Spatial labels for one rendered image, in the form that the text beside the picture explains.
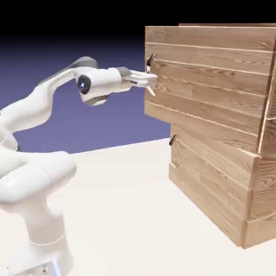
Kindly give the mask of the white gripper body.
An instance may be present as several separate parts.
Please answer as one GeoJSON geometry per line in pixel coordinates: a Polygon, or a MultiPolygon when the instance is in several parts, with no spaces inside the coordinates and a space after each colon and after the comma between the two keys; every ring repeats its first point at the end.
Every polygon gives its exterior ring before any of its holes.
{"type": "Polygon", "coordinates": [[[157,75],[147,72],[130,70],[128,81],[137,87],[155,87],[157,84],[157,75]]]}

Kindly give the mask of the long curved metal handle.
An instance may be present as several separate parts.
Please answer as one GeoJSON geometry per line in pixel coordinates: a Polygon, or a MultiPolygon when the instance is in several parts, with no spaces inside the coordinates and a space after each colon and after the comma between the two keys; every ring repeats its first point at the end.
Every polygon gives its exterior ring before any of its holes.
{"type": "MultiPolygon", "coordinates": [[[[152,53],[150,55],[150,57],[147,60],[147,67],[146,67],[146,73],[151,73],[151,63],[153,61],[153,59],[155,58],[156,53],[152,53]]],[[[149,91],[149,93],[153,96],[155,96],[155,92],[152,90],[152,88],[150,86],[147,86],[147,90],[149,91]]]]}

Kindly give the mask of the large wood cabinet door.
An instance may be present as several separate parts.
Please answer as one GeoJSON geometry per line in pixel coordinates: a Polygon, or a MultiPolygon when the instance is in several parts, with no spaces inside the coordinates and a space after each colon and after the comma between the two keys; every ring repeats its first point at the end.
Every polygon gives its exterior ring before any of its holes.
{"type": "Polygon", "coordinates": [[[276,26],[148,26],[151,54],[158,82],[144,98],[147,115],[276,154],[276,26]]]}

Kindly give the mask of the small wood cabinet door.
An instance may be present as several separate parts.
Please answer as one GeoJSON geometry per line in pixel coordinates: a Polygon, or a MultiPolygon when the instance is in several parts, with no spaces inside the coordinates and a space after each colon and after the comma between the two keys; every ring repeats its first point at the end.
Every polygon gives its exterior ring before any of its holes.
{"type": "Polygon", "coordinates": [[[250,223],[255,156],[171,127],[169,178],[237,246],[259,243],[250,223]]]}

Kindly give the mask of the light wood cabinet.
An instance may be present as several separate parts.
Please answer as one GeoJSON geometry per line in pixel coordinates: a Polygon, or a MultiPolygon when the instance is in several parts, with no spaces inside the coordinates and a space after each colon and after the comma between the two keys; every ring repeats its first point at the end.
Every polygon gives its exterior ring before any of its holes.
{"type": "MultiPolygon", "coordinates": [[[[192,25],[181,24],[178,26],[276,26],[276,24],[206,24],[192,25]]],[[[225,143],[222,139],[212,136],[208,130],[203,127],[198,127],[194,123],[185,123],[183,125],[170,124],[170,139],[171,127],[176,126],[187,132],[191,132],[196,138],[212,139],[215,144],[234,147],[225,143]]],[[[256,162],[253,168],[253,176],[251,178],[252,187],[252,203],[250,207],[250,223],[253,227],[253,233],[258,239],[259,244],[276,238],[276,154],[262,156],[246,150],[244,152],[255,156],[256,162]]]]}

